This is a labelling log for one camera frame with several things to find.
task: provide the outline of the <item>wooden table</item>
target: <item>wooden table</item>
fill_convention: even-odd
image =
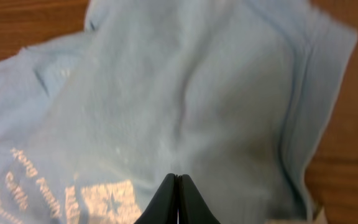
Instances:
[[[21,47],[82,30],[88,0],[0,0],[0,60]],[[314,0],[358,28],[358,0]],[[358,44],[306,183],[330,223],[358,224]]]

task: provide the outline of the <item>wooden floor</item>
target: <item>wooden floor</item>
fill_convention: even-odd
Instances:
[[[83,27],[88,0],[0,0],[0,60],[22,46]],[[358,0],[314,0],[335,18],[358,28]],[[358,44],[334,115],[306,173],[330,223],[358,223]]]

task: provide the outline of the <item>folded garment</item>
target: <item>folded garment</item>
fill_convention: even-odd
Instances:
[[[311,220],[355,31],[299,0],[92,0],[0,62],[0,222],[133,223],[168,173],[221,223]]]

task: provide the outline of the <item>cloth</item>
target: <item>cloth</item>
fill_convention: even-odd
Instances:
[[[169,172],[221,223],[311,220],[356,40],[307,1],[91,1],[0,62],[0,222],[133,223]]]

